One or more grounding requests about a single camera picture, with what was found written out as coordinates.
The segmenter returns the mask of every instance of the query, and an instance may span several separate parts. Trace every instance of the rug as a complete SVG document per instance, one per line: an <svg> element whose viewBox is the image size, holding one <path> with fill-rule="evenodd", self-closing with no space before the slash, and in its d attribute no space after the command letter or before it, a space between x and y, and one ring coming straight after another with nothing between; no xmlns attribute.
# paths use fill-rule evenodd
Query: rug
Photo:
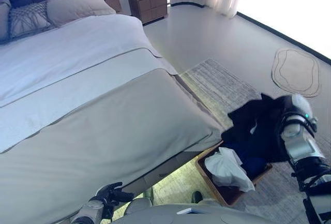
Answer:
<svg viewBox="0 0 331 224"><path fill-rule="evenodd" d="M311 54L296 49L280 49L276 52L272 78L281 89L305 97L320 92L320 68Z"/></svg>
<svg viewBox="0 0 331 224"><path fill-rule="evenodd" d="M208 59L184 72L181 78L205 103L221 123L222 129L232 126L227 113L251 99L259 99L260 93L252 86L231 74L212 59ZM330 141L318 137L321 150L330 158ZM191 195L199 190L204 198L213 198L213 193L195 168L197 158L153 186L154 205L189 203ZM273 164L274 168L257 185L255 191L246 193L234 209L259 215L276 223L308 223L302 204L303 194L298 192L296 179L287 163ZM115 213L121 217L125 208Z"/></svg>

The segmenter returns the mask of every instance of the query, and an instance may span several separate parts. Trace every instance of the white duvet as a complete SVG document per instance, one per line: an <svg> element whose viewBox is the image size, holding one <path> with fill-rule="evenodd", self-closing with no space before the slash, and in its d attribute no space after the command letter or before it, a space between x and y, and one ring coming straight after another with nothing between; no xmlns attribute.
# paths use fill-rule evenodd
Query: white duvet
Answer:
<svg viewBox="0 0 331 224"><path fill-rule="evenodd" d="M149 71L176 74L121 14L88 17L0 47L0 153Z"/></svg>
<svg viewBox="0 0 331 224"><path fill-rule="evenodd" d="M92 16L0 47L0 107L105 60L151 46L141 22Z"/></svg>

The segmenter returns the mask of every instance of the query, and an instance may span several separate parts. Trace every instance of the shoe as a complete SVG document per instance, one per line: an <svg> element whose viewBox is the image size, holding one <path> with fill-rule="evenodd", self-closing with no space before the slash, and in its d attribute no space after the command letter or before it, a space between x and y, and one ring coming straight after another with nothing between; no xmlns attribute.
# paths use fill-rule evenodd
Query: shoe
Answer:
<svg viewBox="0 0 331 224"><path fill-rule="evenodd" d="M202 194L200 191L193 192L191 203L198 203L202 200L203 200L203 198L202 198Z"/></svg>

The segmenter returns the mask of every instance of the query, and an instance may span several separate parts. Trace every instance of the window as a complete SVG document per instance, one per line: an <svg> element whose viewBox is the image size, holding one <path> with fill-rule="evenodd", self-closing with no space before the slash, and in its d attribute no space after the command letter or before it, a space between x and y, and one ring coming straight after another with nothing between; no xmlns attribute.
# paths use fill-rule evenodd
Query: window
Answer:
<svg viewBox="0 0 331 224"><path fill-rule="evenodd" d="M331 58L331 0L240 0L238 11Z"/></svg>

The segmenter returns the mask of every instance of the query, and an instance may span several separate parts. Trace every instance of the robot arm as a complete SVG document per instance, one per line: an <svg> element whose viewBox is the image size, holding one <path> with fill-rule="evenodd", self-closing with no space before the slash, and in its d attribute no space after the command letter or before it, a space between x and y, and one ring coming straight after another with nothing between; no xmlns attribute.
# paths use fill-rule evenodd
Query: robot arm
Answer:
<svg viewBox="0 0 331 224"><path fill-rule="evenodd" d="M122 192L122 183L106 185L99 189L76 214L71 224L100 224L102 219L112 219L119 202L131 202L132 193Z"/></svg>
<svg viewBox="0 0 331 224"><path fill-rule="evenodd" d="M300 191L307 195L304 206L309 222L326 223L331 216L331 170L314 139L317 119L301 95L282 100L285 108L276 129L278 142L289 156Z"/></svg>

